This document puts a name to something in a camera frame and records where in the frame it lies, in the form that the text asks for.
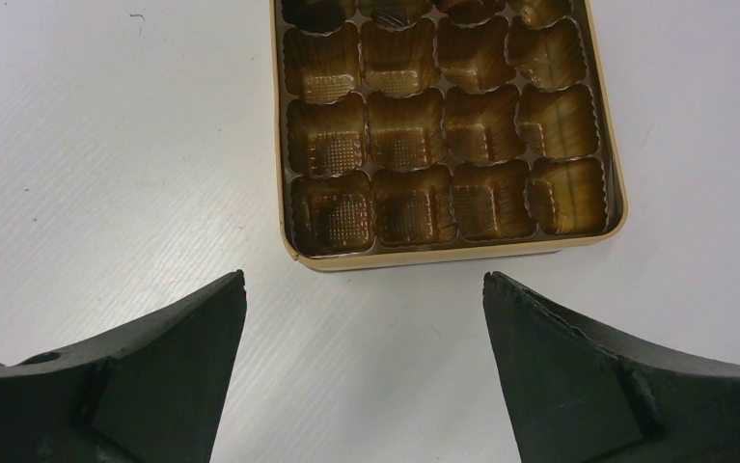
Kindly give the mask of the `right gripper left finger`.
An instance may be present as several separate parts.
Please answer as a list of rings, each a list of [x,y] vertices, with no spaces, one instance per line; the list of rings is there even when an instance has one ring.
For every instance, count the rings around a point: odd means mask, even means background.
[[[207,462],[247,313],[242,271],[0,364],[0,462]]]

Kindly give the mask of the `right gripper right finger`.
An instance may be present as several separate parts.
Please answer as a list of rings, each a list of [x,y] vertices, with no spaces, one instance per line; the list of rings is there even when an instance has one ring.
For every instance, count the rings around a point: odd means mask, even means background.
[[[740,365],[632,336],[500,272],[482,304],[525,462],[740,462]]]

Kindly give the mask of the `gold chocolate box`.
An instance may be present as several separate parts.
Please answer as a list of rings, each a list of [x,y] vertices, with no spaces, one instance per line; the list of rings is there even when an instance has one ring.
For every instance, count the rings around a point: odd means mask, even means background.
[[[378,27],[405,9],[409,26]],[[628,216],[589,1],[274,1],[279,218],[326,272],[553,253]]]

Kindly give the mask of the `dark striped chocolate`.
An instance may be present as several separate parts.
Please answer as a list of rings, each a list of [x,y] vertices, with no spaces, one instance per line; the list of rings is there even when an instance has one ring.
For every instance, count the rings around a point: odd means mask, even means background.
[[[378,27],[391,30],[403,29],[410,24],[405,9],[375,10],[371,13],[370,18]]]

